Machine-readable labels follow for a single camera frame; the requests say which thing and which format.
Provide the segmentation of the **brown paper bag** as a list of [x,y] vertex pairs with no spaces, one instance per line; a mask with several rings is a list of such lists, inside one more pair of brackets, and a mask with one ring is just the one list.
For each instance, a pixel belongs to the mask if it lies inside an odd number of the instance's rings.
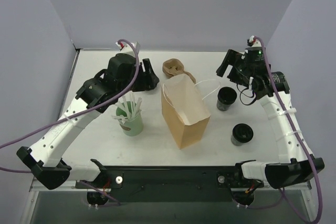
[[[216,83],[216,88],[202,94],[198,86],[208,82]],[[186,74],[174,76],[161,85],[162,115],[179,149],[201,141],[211,118],[204,100],[220,86],[216,79],[194,83]]]

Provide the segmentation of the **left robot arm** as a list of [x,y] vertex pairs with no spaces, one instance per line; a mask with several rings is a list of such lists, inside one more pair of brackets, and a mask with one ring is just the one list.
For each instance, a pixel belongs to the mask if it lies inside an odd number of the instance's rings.
[[95,188],[102,187],[107,181],[106,168],[102,164],[93,159],[88,164],[65,162],[63,154],[87,125],[115,104],[111,98],[120,97],[129,90],[153,90],[158,82],[148,58],[140,61],[137,67],[134,56],[116,54],[107,68],[83,83],[59,119],[61,123],[51,127],[32,146],[20,147],[17,156],[49,190],[58,188],[68,179],[86,180]]

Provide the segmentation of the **black paper coffee cup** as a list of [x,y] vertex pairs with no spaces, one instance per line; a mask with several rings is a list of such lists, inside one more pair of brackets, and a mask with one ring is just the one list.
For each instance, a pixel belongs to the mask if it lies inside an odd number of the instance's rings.
[[241,137],[235,137],[234,135],[232,135],[230,139],[231,139],[232,144],[234,144],[236,146],[242,146],[242,145],[251,141],[251,138],[249,138],[249,137],[248,138],[246,138],[246,137],[241,138]]

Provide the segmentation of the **brown pulp cup carriers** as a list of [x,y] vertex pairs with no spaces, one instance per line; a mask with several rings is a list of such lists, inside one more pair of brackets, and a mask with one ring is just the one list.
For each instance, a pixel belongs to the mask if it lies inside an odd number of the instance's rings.
[[195,77],[188,71],[185,70],[182,62],[176,58],[171,58],[162,64],[162,71],[168,77],[174,77],[180,74],[186,74],[190,77],[190,79],[196,83]]

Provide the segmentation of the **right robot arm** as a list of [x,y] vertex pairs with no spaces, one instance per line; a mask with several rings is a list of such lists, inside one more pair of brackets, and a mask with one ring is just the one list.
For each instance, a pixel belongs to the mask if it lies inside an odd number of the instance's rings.
[[324,169],[324,161],[321,157],[314,157],[303,139],[285,75],[280,71],[267,71],[269,66],[265,63],[261,47],[246,48],[243,54],[228,50],[216,74],[222,77],[228,66],[232,67],[228,79],[252,89],[265,110],[275,136],[279,158],[277,163],[255,160],[237,163],[239,169],[233,172],[234,183],[245,186],[254,179],[278,189],[313,179],[308,159],[312,159],[317,172]]

